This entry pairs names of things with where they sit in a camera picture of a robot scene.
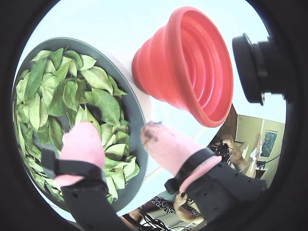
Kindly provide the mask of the pink covered gripper finger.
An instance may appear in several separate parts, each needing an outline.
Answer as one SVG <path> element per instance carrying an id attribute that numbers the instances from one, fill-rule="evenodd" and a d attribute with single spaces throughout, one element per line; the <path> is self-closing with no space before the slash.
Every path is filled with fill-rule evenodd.
<path id="1" fill-rule="evenodd" d="M 141 141 L 157 164 L 172 174 L 165 188 L 176 194 L 173 208 L 182 221 L 226 222 L 244 212 L 267 190 L 264 180 L 241 172 L 246 165 L 241 154 L 232 155 L 235 168 L 231 168 L 210 148 L 155 122 L 141 128 Z"/>
<path id="2" fill-rule="evenodd" d="M 85 231 L 128 231 L 130 228 L 107 201 L 103 179 L 105 154 L 95 126 L 80 122 L 63 135 L 59 157 L 43 149 L 41 164 L 61 190 L 69 212 Z"/>

